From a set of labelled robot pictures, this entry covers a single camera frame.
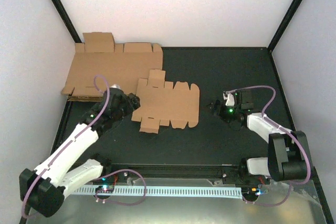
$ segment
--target gray wall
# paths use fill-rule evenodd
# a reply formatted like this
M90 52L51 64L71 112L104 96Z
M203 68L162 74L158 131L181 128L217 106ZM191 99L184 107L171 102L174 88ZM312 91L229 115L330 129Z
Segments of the gray wall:
M50 153L74 46L50 0L0 6L0 223L18 223L18 176Z
M304 0L274 51L293 119L336 218L336 3Z

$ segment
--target wire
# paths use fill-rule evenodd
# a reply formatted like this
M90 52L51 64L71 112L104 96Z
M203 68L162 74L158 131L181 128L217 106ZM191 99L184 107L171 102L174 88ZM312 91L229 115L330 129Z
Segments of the wire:
M257 202L254 202L254 201L248 201L243 196L243 201L245 201L246 203L250 203L250 204L254 204L254 205L259 205L259 206L264 206L264 207L276 207L276 206L280 206L281 204L283 204L289 198L290 192L293 189L293 184L295 184L295 185L303 185L303 184L305 184L305 183L307 183L309 181L310 176L311 176L311 166L310 166L310 163L309 163L309 159L308 159L307 153L306 153L305 149L303 148L303 146L300 144L300 142L297 140L297 138L294 137L293 134L291 134L285 128L283 128L280 124L278 124L278 123L274 122L273 120L271 120L270 118L268 118L266 116L266 114L265 114L266 109L272 103L272 101L274 100L274 98L276 96L276 91L275 91L275 89L273 87L266 86L266 85L258 85L258 86L245 87L245 88L242 88L242 89L234 89L234 90L227 91L226 93L234 93L237 90L258 89L258 88L266 88L266 89L270 89L270 90L273 91L273 95L272 95L271 99L266 103L266 105L264 106L263 110L261 111L262 118L265 119L265 121L267 121L268 123L272 124L273 126L277 127L278 129L280 129L281 131L283 131L284 133L286 133L294 141L294 143L299 147L299 150L300 150L300 152L302 153L302 155L304 157L304 161L305 161L306 167L307 167L306 178L303 181L301 181L301 182L291 180L289 182L289 188L288 188L288 192L287 192L285 198L281 202L279 202L279 203L276 203L276 204L257 203Z
M97 191L96 194L94 195L94 197L96 198L97 202L98 201L103 201L103 202L109 202L109 203L113 203L113 204L117 204L117 205L122 205L122 206L128 206L128 207L131 207L131 206L135 206L135 205L138 205L142 202L144 202L144 200L146 199L146 191L147 191L147 185L146 185L146 182L144 180L144 178L141 176L140 173L138 173L137 171L135 170L131 170L131 169L121 169L121 170L117 170L113 173L110 173L108 175L105 175L105 176L102 176L100 178L96 178L96 179L93 179L92 181L94 180L100 180L102 178L107 178L107 177L110 177L112 175L115 175L117 173L121 173L121 172L130 172L130 173L134 173L136 175L138 175L138 177L142 180L143 182L143 186L144 186L144 191L143 191L143 195L141 197L141 199L139 199L138 201L134 202L134 203L123 203L123 202L118 202L118 201L114 201L114 200L108 200L108 199L100 199L98 198L98 193L101 192L101 191Z
M103 106L103 108L101 109L101 111L99 112L99 114L96 116L96 118L94 120L92 120L91 123L89 123L82 131L80 131L76 136L75 136L75 140L84 132L86 131L88 128L90 128L98 119L99 117L101 117L101 115L104 113L104 110L106 109L107 105L108 105L108 102L109 102L109 98L110 98L110 88L109 88L109 84L106 80L106 78L101 75L101 74L98 74L95 76L95 78L93 79L93 84L95 87L97 87L96 85L96 78L97 77L100 77L103 79L103 81L105 82L105 85L106 85L106 89L107 89L107 97L106 97L106 101L105 101L105 104ZM50 166L54 163L54 161L59 157L59 155L73 142L73 140L70 140L56 155L55 157L53 157L53 159L49 162L48 164L48 168L50 168ZM21 215L23 218L25 219L29 219L31 217L34 217L35 214L33 215L26 215L25 213L25 209L26 209L26 205L27 205L27 202L28 202L28 198L30 196L30 194L32 193L35 185L37 184L37 182L40 180L40 178L42 178L43 174L47 171L48 169L44 169L36 178L35 180L33 181L33 183L30 185L29 189L27 190L27 193L23 199L23 202L22 202L22 207L21 207Z

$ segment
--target black frame edge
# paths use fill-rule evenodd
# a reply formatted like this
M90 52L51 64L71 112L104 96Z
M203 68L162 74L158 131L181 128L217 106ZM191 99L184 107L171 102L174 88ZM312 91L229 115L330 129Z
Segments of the black frame edge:
M316 171L315 167L314 167L314 171L313 171L313 175L312 175L311 179L314 182L315 190L317 192L317 195L319 196L320 204L322 206L322 211L323 211L324 216L326 218L325 220L329 224L335 223L333 218L332 218L331 211L330 211L326 196L324 194L319 175L317 174L317 171Z
M72 24L67 11L65 10L61 0L51 0L52 3L54 4L58 14L60 15L61 19L63 20L65 26L67 27L70 35L72 36L73 40L75 43L81 43L81 39L78 36L78 33L74 27L74 25Z
M299 8L300 4L301 4L302 0L293 0L292 3L290 4L284 18L282 19L277 31L275 32L269 46L268 46L268 50L273 52L276 45L278 44L278 42L280 41L282 35L284 34L288 24L290 23L290 21L292 20L295 12L297 11L297 9Z
M51 148L50 154L54 153L54 151L61 145L61 142L64 138L65 129L66 129L69 117L70 117L70 111L72 108L72 104L73 102L67 101L64 106L63 114L62 114L62 117L61 117L61 120L58 126L58 130L57 130L56 137L55 137L53 146Z
M285 96L285 92L284 92L284 89L283 89L282 84L281 84L279 73L278 73L277 67L275 65L274 57L273 57L273 55L272 55L272 53L270 51L268 51L268 54L269 54L269 59L271 61L272 67L273 67L273 71L274 71L275 77L276 77L278 85L279 85L281 97L282 97L283 102L285 104L285 109L286 109L287 116L288 116L288 119L289 119L289 122L290 122L290 128L293 131L296 131L296 128L295 128L295 125L294 125L294 121L293 121L292 115L290 113L289 105L288 105L288 102L287 102L287 99L286 99L286 96Z

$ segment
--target flat cardboard box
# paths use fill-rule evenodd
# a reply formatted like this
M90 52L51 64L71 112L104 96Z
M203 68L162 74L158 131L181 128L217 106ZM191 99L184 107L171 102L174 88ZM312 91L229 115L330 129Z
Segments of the flat cardboard box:
M85 43L75 44L75 56L62 94L69 101L100 101L102 94L93 78L102 74L109 85L118 84L126 93L136 93L140 78L147 79L151 69L162 69L163 52L159 44L115 44L112 33L83 33ZM106 90L97 78L97 86Z
M165 81L165 71L150 70L148 79L139 79L137 96L140 108L135 110L132 121L141 122L140 131L158 133L160 125L184 129L198 124L200 89L196 84Z

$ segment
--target white wall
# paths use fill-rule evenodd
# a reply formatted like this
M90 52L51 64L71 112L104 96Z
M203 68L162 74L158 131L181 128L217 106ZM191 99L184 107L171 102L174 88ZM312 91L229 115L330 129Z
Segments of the white wall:
M274 57L295 125L308 136L336 219L335 0L303 0Z
M162 46L268 46L292 0L62 0L80 36Z
M0 6L0 223L18 223L18 176L50 154L74 46L50 0Z

